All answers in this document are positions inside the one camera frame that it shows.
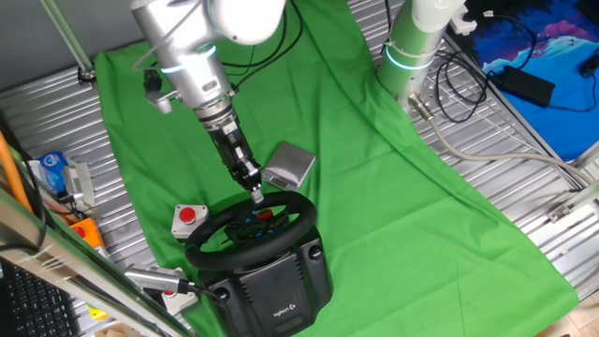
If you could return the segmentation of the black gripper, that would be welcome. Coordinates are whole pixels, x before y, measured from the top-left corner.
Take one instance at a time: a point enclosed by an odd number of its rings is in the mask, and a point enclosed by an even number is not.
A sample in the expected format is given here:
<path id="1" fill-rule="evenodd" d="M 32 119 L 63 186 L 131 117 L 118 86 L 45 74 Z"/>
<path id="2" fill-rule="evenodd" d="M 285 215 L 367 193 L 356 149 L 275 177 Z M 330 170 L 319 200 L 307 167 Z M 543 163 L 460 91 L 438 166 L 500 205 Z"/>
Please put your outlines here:
<path id="1" fill-rule="evenodd" d="M 260 165 L 237 121 L 229 121 L 209 130 L 209 135 L 231 177 L 246 191 L 255 204 L 264 200 Z"/>

